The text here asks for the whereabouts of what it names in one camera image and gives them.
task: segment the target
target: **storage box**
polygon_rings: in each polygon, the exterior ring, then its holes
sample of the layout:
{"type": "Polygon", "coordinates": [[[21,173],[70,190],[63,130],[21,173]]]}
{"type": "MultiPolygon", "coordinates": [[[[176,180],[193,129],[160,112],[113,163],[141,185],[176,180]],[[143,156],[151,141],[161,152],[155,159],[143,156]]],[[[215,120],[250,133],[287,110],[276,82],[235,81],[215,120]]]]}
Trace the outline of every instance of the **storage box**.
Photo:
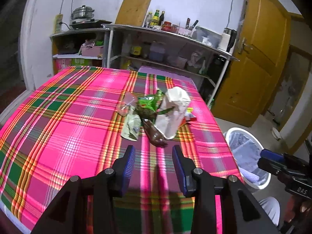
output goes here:
{"type": "Polygon", "coordinates": [[[92,45],[81,46],[81,53],[82,56],[97,57],[98,55],[103,53],[103,46],[92,46],[92,45]]]}
{"type": "Polygon", "coordinates": [[[162,62],[165,55],[164,43],[154,41],[149,50],[149,59],[152,61],[162,62]]]}

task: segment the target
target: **transparent plastic cup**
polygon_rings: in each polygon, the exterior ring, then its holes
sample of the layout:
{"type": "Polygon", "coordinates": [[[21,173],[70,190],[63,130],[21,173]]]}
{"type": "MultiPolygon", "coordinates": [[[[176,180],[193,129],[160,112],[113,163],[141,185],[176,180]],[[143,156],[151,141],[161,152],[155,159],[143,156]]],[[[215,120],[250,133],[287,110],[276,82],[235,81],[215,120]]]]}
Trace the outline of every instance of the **transparent plastic cup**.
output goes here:
{"type": "Polygon", "coordinates": [[[117,112],[121,116],[126,116],[129,112],[129,106],[133,105],[135,106],[138,102],[138,98],[133,95],[130,91],[127,91],[124,94],[124,99],[121,101],[120,104],[117,105],[117,112]]]}

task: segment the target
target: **wooden door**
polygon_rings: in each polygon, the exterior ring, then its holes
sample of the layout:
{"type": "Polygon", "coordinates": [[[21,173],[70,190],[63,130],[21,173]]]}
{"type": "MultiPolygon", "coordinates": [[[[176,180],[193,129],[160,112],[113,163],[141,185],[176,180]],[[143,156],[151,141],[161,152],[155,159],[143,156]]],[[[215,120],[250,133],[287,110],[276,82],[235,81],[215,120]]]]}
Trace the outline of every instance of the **wooden door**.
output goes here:
{"type": "Polygon", "coordinates": [[[252,126],[283,70],[290,22],[289,13],[278,0],[248,1],[240,47],[233,54],[240,61],[231,63],[219,89],[212,108],[215,117],[252,126]]]}

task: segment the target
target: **metal shelf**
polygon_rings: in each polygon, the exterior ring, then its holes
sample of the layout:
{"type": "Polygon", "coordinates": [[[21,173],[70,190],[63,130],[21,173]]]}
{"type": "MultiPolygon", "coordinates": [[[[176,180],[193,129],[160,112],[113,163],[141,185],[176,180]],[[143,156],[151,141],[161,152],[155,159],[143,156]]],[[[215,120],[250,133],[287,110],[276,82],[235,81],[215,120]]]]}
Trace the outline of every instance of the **metal shelf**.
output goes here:
{"type": "Polygon", "coordinates": [[[193,40],[191,38],[188,38],[188,37],[185,37],[185,36],[182,36],[179,34],[175,34],[172,32],[165,32],[165,31],[159,31],[159,30],[155,30],[155,29],[151,29],[151,28],[138,27],[138,26],[127,26],[127,25],[104,25],[103,27],[106,30],[124,29],[124,30],[133,30],[133,31],[139,31],[139,32],[152,33],[152,34],[157,34],[160,36],[170,37],[170,38],[179,38],[179,39],[182,39],[182,40],[189,42],[190,44],[200,46],[201,48],[204,48],[204,49],[211,51],[213,53],[220,54],[226,58],[238,60],[234,56],[232,56],[232,54],[230,54],[226,51],[223,51],[222,49],[218,49],[218,48],[214,48],[211,46],[204,45],[203,43],[201,43],[197,40],[193,40]]]}
{"type": "Polygon", "coordinates": [[[102,60],[102,57],[95,57],[95,56],[82,56],[78,54],[55,54],[52,56],[53,59],[58,59],[58,58],[79,58],[79,59],[91,59],[91,60],[102,60]]]}
{"type": "Polygon", "coordinates": [[[173,69],[176,69],[176,70],[180,70],[180,71],[184,71],[188,74],[192,74],[192,75],[196,75],[196,76],[200,76],[200,77],[204,77],[204,78],[207,78],[209,80],[209,82],[213,85],[213,87],[216,87],[216,84],[215,82],[213,82],[209,76],[207,75],[201,75],[201,74],[196,74],[196,73],[193,73],[193,72],[190,72],[190,71],[187,71],[185,69],[182,69],[182,68],[177,68],[177,67],[173,67],[173,66],[169,66],[169,65],[166,65],[164,63],[160,63],[160,62],[155,62],[155,61],[151,61],[151,60],[148,60],[148,59],[143,59],[143,58],[134,58],[134,57],[131,57],[131,56],[122,56],[124,58],[127,58],[127,59],[133,59],[133,60],[138,60],[138,61],[143,61],[143,62],[148,62],[148,63],[153,63],[153,64],[157,64],[157,65],[160,65],[160,66],[163,66],[163,67],[167,67],[167,68],[173,68],[173,69]]]}
{"type": "Polygon", "coordinates": [[[60,33],[55,33],[50,36],[52,39],[53,37],[58,37],[58,36],[65,36],[65,35],[71,35],[71,34],[77,34],[77,33],[86,33],[86,32],[105,32],[108,31],[105,28],[87,28],[87,29],[76,29],[76,30],[68,30],[68,31],[63,31],[60,33]]]}

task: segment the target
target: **blue gripper pad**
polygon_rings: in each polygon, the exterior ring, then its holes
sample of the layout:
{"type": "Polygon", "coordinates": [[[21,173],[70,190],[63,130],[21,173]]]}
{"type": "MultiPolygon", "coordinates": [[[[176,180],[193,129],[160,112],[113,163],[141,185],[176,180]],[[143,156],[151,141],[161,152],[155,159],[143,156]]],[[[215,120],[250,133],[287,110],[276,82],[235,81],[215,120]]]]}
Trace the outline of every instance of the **blue gripper pad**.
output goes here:
{"type": "Polygon", "coordinates": [[[193,197],[196,192],[196,181],[192,177],[192,171],[196,168],[192,159],[184,157],[179,145],[172,148],[172,161],[177,175],[177,181],[183,195],[193,197]]]}
{"type": "Polygon", "coordinates": [[[285,159],[284,156],[275,152],[272,152],[267,149],[263,149],[260,153],[261,158],[269,159],[271,161],[280,163],[280,164],[285,164],[285,159]]]}
{"type": "Polygon", "coordinates": [[[128,145],[124,156],[116,159],[112,168],[116,171],[113,185],[110,187],[114,197],[122,197],[129,187],[133,166],[135,165],[135,148],[128,145]]]}

